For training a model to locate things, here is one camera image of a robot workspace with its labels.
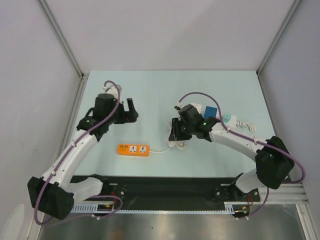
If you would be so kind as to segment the blue cube adapter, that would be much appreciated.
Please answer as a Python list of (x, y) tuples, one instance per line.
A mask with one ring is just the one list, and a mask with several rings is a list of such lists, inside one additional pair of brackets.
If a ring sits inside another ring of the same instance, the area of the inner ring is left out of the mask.
[(206, 106), (203, 114), (203, 118), (207, 119), (209, 117), (216, 118), (217, 116), (217, 108), (212, 106)]

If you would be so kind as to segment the white power strip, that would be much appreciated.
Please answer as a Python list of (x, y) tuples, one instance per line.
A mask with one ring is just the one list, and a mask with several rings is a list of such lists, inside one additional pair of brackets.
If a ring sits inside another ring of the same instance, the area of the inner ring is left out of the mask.
[[(202, 107), (202, 111), (201, 111), (201, 115), (202, 117), (204, 117), (204, 112), (205, 112), (205, 108), (206, 106), (203, 108)], [(222, 120), (222, 115), (220, 116), (219, 111), (217, 110), (217, 114), (216, 114), (216, 119), (218, 120)], [(236, 122), (237, 122), (237, 117), (235, 115), (232, 115), (232, 119), (230, 120), (230, 122), (228, 123), (224, 123), (226, 126), (231, 127), (231, 128), (236, 128)]]

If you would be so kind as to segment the orange power strip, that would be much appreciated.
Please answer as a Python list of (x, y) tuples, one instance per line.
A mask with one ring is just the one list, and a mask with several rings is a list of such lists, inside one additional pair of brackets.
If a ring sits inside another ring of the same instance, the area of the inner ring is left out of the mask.
[(121, 156), (148, 157), (150, 155), (150, 147), (138, 144), (119, 144), (117, 153)]

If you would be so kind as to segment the mint green charger plug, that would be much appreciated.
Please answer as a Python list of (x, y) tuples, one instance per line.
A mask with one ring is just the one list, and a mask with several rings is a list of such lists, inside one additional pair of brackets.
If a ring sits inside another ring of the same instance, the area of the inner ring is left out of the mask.
[(231, 114), (228, 114), (228, 113), (225, 113), (222, 115), (222, 121), (224, 123), (229, 123), (232, 119), (232, 115)]

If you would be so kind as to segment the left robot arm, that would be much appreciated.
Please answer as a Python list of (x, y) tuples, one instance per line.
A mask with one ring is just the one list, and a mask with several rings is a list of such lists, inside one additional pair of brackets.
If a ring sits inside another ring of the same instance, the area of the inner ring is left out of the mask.
[(58, 220), (64, 220), (75, 203), (97, 197), (111, 198), (109, 179), (92, 174), (81, 182), (71, 180), (80, 163), (99, 143), (111, 125), (134, 123), (139, 116), (132, 98), (127, 98), (128, 110), (115, 93), (100, 93), (76, 126), (73, 139), (55, 163), (41, 176), (31, 177), (27, 189), (34, 218), (42, 212)]

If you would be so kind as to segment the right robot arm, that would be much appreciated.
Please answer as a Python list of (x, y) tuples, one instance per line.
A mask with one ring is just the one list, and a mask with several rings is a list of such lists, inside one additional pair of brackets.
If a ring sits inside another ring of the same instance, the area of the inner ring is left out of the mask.
[(193, 136), (227, 146), (255, 162), (255, 169), (240, 173), (230, 185), (230, 194), (237, 201), (242, 201), (253, 189), (278, 189), (295, 166), (279, 137), (259, 140), (240, 135), (215, 117), (203, 118), (192, 104), (188, 104), (178, 110), (178, 117), (171, 119), (168, 141), (184, 142)]

